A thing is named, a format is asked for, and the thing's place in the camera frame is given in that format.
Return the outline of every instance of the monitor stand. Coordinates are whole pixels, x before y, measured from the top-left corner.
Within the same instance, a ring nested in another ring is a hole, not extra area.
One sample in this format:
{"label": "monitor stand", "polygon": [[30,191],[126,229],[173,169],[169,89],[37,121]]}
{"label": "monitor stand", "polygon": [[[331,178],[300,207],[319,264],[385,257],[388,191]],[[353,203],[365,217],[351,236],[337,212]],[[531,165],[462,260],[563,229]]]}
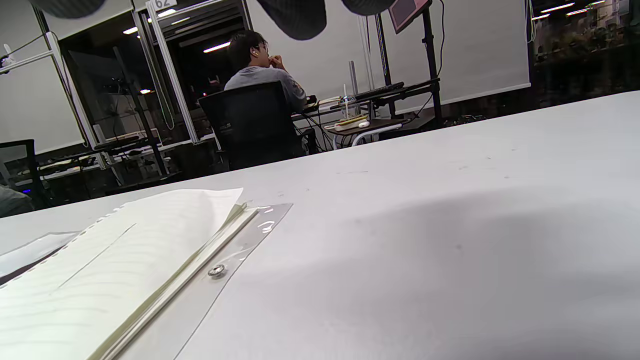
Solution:
{"label": "monitor stand", "polygon": [[[430,1],[429,4],[424,8],[422,12],[422,22],[424,23],[424,38],[422,39],[422,43],[426,45],[427,48],[427,61],[429,62],[429,77],[431,79],[438,78],[438,69],[436,68],[436,52],[433,46],[433,29],[431,27],[431,15],[429,14],[429,8],[433,2]],[[436,81],[433,84],[433,90],[431,91],[433,94],[433,112],[435,115],[434,120],[437,121],[438,125],[442,125],[442,105],[440,103],[440,80]]]}

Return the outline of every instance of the computer monitor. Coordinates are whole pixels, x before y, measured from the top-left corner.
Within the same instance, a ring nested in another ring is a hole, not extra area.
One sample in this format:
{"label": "computer monitor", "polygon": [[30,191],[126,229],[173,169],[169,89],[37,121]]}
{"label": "computer monitor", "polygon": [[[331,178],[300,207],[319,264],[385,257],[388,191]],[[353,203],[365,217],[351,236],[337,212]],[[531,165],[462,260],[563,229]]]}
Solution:
{"label": "computer monitor", "polygon": [[430,4],[431,0],[396,0],[389,8],[389,15],[394,23],[396,34],[411,24],[411,21]]}

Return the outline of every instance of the keyboard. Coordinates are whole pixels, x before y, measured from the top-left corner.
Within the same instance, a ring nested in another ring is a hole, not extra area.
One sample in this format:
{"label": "keyboard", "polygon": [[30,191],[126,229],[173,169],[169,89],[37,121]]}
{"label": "keyboard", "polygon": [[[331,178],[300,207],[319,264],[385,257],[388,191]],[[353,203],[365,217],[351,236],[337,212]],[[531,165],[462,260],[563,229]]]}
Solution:
{"label": "keyboard", "polygon": [[356,95],[355,97],[356,97],[356,100],[359,101],[359,100],[366,99],[368,97],[372,97],[372,96],[375,96],[375,95],[384,94],[385,92],[388,92],[388,91],[391,91],[391,90],[400,89],[402,87],[404,87],[404,83],[402,83],[402,82],[395,83],[395,84],[384,86],[382,88],[369,90],[367,92],[361,92],[360,94]]}

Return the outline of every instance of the white wall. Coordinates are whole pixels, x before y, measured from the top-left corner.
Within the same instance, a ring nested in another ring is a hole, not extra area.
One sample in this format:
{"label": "white wall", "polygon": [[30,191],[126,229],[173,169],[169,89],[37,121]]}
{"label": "white wall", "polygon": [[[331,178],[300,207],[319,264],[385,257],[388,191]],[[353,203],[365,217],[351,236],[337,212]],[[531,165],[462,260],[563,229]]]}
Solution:
{"label": "white wall", "polygon": [[289,38],[256,0],[247,0],[247,6],[253,29],[269,42],[269,53],[282,56],[285,67],[307,94],[326,99],[342,95],[343,84],[351,89],[349,60],[356,64],[358,88],[368,89],[358,16],[346,10],[342,1],[327,0],[326,29],[306,41]]}
{"label": "white wall", "polygon": [[[16,49],[40,34],[28,1],[3,1],[0,44]],[[15,57],[23,60],[46,50],[40,39]],[[50,58],[0,75],[0,142],[27,138],[35,139],[37,152],[84,141]]]}
{"label": "white wall", "polygon": [[[270,53],[282,55],[285,66],[308,94],[315,94],[319,99],[341,95],[342,84],[350,84],[349,60],[355,60],[360,91],[368,89],[358,17],[349,12],[342,1],[325,1],[327,27],[307,41],[293,40],[282,33],[256,0],[247,3],[253,27],[269,42]],[[446,43],[440,74],[443,103],[530,86],[524,1],[445,0],[445,4]],[[431,21],[438,64],[441,16],[442,5],[435,1]],[[383,26],[392,81],[410,85],[427,80],[428,62],[421,42],[422,19],[416,19],[396,35],[388,12],[384,12]],[[373,17],[369,18],[369,27],[374,86],[379,87],[384,85],[384,78]],[[396,108],[417,110],[427,98],[428,95],[399,101]]]}

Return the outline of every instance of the chair backrest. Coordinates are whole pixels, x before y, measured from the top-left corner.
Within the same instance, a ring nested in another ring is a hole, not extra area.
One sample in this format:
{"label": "chair backrest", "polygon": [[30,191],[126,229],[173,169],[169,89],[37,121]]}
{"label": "chair backrest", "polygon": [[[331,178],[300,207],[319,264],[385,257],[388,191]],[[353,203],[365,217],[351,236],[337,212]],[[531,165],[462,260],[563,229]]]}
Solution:
{"label": "chair backrest", "polygon": [[219,92],[199,103],[232,169],[303,155],[279,81]]}
{"label": "chair backrest", "polygon": [[0,143],[0,184],[24,192],[36,208],[46,208],[49,199],[40,180],[33,139]]}

